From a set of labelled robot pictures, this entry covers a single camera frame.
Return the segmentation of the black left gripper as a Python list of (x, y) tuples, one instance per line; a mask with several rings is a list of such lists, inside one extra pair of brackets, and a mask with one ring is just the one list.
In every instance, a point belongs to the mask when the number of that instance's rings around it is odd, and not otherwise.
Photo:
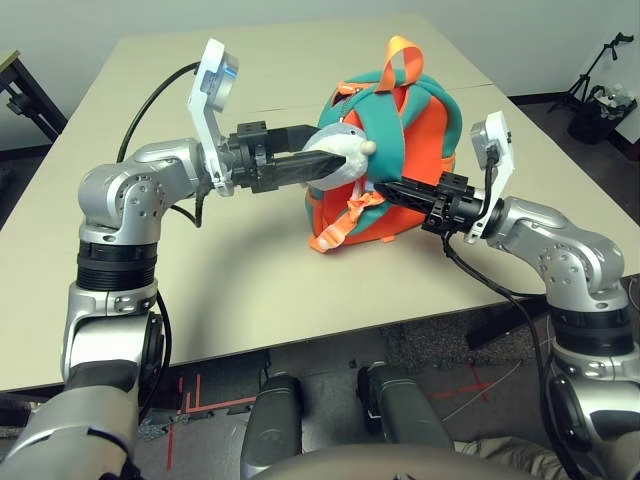
[(265, 121), (240, 123), (229, 137), (222, 159), (235, 186), (263, 193), (297, 183), (323, 179), (341, 168), (346, 158), (327, 152), (299, 152), (273, 158), (272, 152), (298, 152), (319, 131), (311, 125), (270, 129)]

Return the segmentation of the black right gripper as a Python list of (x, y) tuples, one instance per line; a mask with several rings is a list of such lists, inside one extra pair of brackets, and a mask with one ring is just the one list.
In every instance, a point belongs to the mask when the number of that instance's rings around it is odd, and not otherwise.
[(468, 232), (483, 206), (482, 194), (478, 197), (468, 178), (451, 172), (435, 185), (404, 177), (374, 187), (388, 202), (421, 214), (421, 228), (432, 233)]

